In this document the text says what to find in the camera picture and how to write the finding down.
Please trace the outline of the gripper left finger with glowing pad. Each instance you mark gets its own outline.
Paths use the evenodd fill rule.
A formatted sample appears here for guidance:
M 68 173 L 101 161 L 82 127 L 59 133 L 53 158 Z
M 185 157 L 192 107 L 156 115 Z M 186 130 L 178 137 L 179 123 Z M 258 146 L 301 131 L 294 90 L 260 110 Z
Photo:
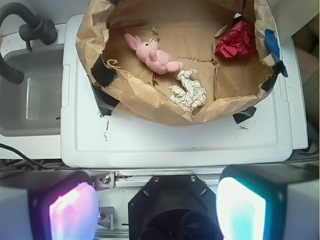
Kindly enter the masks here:
M 99 199 L 83 170 L 3 170 L 2 240 L 92 240 Z

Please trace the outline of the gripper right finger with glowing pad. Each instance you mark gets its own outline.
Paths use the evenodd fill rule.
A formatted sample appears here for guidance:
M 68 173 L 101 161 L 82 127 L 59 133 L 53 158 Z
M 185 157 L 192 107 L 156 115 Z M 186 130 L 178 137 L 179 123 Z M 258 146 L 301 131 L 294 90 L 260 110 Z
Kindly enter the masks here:
M 317 163 L 233 164 L 216 191 L 216 213 L 227 240 L 318 240 Z

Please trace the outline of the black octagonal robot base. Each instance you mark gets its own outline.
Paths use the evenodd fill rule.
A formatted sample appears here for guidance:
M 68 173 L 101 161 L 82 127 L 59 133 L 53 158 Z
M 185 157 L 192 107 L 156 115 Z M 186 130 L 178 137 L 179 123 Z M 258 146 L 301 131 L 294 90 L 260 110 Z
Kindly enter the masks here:
M 216 194 L 196 175 L 155 175 L 128 202 L 131 240 L 222 240 Z

